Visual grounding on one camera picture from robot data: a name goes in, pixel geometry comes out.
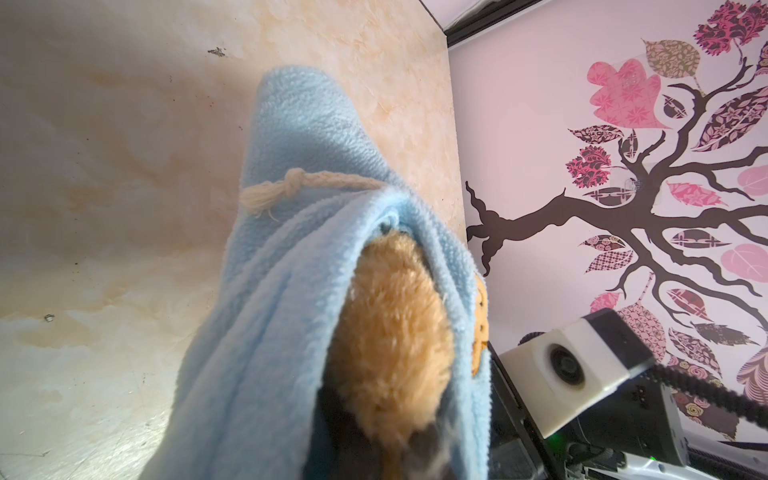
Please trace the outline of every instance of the beige yarn tie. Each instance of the beige yarn tie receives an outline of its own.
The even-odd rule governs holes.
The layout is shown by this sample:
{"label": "beige yarn tie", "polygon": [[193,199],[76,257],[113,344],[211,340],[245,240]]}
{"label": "beige yarn tie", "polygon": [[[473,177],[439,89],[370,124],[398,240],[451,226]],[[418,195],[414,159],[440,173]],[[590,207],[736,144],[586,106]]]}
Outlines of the beige yarn tie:
{"label": "beige yarn tie", "polygon": [[244,188],[240,192],[240,202],[254,214],[261,215],[283,198],[291,198],[298,194],[302,187],[376,190],[386,185],[386,182],[375,178],[361,177],[355,174],[338,174],[329,171],[308,174],[302,168],[291,168],[286,172],[285,180],[262,182]]}

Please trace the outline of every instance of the beige marbled wall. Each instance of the beige marbled wall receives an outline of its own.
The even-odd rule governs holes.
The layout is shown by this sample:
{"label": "beige marbled wall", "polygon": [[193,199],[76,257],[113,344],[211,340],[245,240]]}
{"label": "beige marbled wall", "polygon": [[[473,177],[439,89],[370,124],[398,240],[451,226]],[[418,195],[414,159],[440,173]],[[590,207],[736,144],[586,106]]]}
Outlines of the beige marbled wall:
{"label": "beige marbled wall", "polygon": [[0,2],[6,478],[133,478],[153,452],[216,299],[255,88],[285,64],[336,78],[463,237],[445,37],[418,0]]}

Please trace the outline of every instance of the tree wall decal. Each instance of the tree wall decal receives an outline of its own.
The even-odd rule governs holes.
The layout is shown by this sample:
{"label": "tree wall decal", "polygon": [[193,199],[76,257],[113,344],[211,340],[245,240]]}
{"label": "tree wall decal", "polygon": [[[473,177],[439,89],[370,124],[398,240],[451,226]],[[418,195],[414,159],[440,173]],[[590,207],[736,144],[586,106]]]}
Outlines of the tree wall decal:
{"label": "tree wall decal", "polygon": [[[491,272],[491,259],[505,240],[525,240],[549,225],[562,226],[572,218],[581,219],[607,233],[582,243],[600,251],[588,271],[624,269],[617,284],[598,296],[592,308],[615,306],[618,291],[627,299],[627,278],[642,267],[648,268],[650,279],[646,289],[650,287],[651,296],[677,325],[686,330],[669,329],[664,332],[657,319],[650,319],[653,315],[640,306],[640,300],[633,305],[637,308],[627,307],[620,314],[651,348],[662,345],[660,352],[654,350],[657,358],[660,354],[669,354],[669,363],[678,366],[676,368],[698,372],[702,378],[721,382],[720,367],[707,342],[737,346],[734,348],[755,342],[741,332],[714,324],[707,316],[705,298],[730,302],[768,331],[768,319],[749,301],[749,298],[761,296],[755,291],[753,282],[768,282],[768,251],[764,248],[768,246],[768,238],[753,233],[745,223],[746,219],[768,217],[768,205],[754,200],[755,196],[768,194],[768,166],[753,167],[761,156],[768,154],[768,146],[757,146],[747,156],[731,161],[678,161],[688,152],[728,148],[730,144],[742,141],[765,114],[768,109],[768,86],[755,89],[752,83],[760,75],[768,74],[768,42],[756,64],[748,62],[742,46],[757,38],[767,25],[768,5],[758,1],[748,8],[740,3],[726,2],[706,24],[699,26],[694,37],[704,53],[720,55],[731,51],[731,46],[736,47],[733,51],[740,53],[735,75],[709,93],[702,89],[696,78],[701,54],[685,41],[644,40],[648,64],[656,73],[650,77],[635,59],[625,62],[618,71],[603,62],[592,65],[587,80],[601,88],[592,96],[590,103],[598,107],[595,115],[607,124],[570,130],[587,145],[580,149],[575,159],[566,163],[568,173],[574,178],[573,183],[580,189],[589,190],[586,194],[569,197],[563,189],[562,194],[539,210],[516,219],[506,219],[489,210],[469,183],[465,184],[481,221],[478,225],[467,227],[467,239],[484,239],[481,262],[485,275]],[[660,76],[689,78],[695,87],[681,82],[662,88]],[[662,90],[664,114],[670,119],[687,118],[674,133],[668,133],[670,128],[654,113]],[[684,96],[690,97],[692,109],[686,109],[680,101],[688,100]],[[706,115],[708,108],[713,112],[710,115]],[[701,125],[703,132],[700,138],[692,138],[691,132]],[[635,130],[640,128],[659,129],[657,140],[648,145],[638,144]],[[617,164],[611,159],[611,154],[599,146],[611,145],[610,142],[615,142],[617,146]],[[667,142],[674,142],[674,150],[666,157],[655,158],[654,152]],[[695,159],[695,155],[697,153],[692,153],[686,159]],[[601,187],[608,182],[612,169],[617,168],[627,170],[631,180],[624,187]],[[743,169],[738,177],[739,187],[722,185],[717,179],[717,172],[732,169]],[[675,177],[691,173],[706,180],[707,187],[674,181]],[[701,212],[696,217],[655,214],[652,211],[654,201],[662,188],[669,189],[675,200],[699,207]],[[752,204],[730,208],[719,193],[739,194]],[[734,246],[707,232],[707,229],[721,225],[738,233],[744,243]],[[633,229],[643,230],[658,252],[652,253],[646,248]],[[682,231],[667,240],[664,237],[667,229]],[[707,257],[686,255],[686,249],[700,248],[720,248],[727,252],[719,263]],[[659,263],[659,255],[667,256],[677,265],[703,267],[718,288],[709,288],[688,276],[667,271]],[[723,268],[735,273],[738,278],[729,280],[723,275]],[[661,289],[667,282],[679,283],[684,288],[668,290],[665,301]],[[731,287],[743,287],[743,291]],[[692,323],[690,319],[693,318],[699,319],[699,322]],[[681,359],[679,354],[668,351],[670,344],[690,360]],[[768,344],[742,367],[737,380],[745,385],[745,395],[768,403]],[[729,439],[735,437],[738,418],[734,415],[683,394],[675,398],[678,408],[689,419],[715,429]]]}

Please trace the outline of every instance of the camera lens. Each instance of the camera lens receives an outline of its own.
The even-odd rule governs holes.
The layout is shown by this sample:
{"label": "camera lens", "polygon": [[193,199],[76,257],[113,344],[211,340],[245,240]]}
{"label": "camera lens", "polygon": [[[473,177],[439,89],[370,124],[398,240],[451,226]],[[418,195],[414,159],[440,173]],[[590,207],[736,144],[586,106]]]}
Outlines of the camera lens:
{"label": "camera lens", "polygon": [[573,353],[563,346],[556,346],[549,355],[554,372],[568,385],[578,385],[584,381],[584,372]]}

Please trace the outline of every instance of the blue fleece fabric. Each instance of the blue fleece fabric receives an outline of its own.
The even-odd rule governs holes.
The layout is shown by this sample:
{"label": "blue fleece fabric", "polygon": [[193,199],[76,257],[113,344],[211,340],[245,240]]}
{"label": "blue fleece fabric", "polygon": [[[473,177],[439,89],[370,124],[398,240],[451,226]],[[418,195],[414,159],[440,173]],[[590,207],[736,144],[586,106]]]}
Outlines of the blue fleece fabric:
{"label": "blue fleece fabric", "polygon": [[[472,378],[477,288],[469,252],[389,169],[342,89],[312,68],[279,68],[262,80],[240,186],[282,180],[293,167],[391,187],[304,188],[272,208],[277,221],[240,209],[217,305],[187,351],[165,437],[141,478],[322,478],[310,439],[327,435],[313,432],[326,351],[361,250],[392,228],[424,249],[455,335],[441,407],[459,438],[453,471],[487,478],[490,369],[486,353]],[[313,450],[322,444],[313,440]]]}

